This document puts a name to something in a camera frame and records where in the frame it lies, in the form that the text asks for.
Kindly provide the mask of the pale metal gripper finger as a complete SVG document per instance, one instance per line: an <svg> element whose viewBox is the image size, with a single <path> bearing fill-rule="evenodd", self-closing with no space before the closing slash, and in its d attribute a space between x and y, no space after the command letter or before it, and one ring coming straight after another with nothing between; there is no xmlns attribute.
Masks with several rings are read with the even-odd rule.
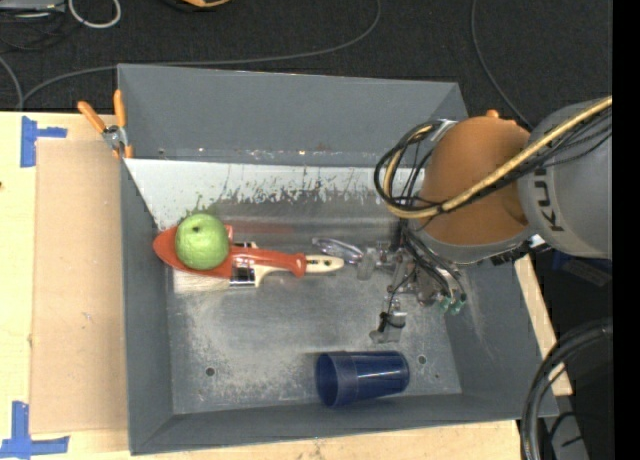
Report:
<svg viewBox="0 0 640 460"><path fill-rule="evenodd" d="M356 276L359 281L367 281L376 272L388 270L388 251L382 248L368 248L357 263Z"/></svg>
<svg viewBox="0 0 640 460"><path fill-rule="evenodd" d="M386 297L378 315L376 327L369 333L374 344L398 343L406 326L407 313L402 310L400 300Z"/></svg>

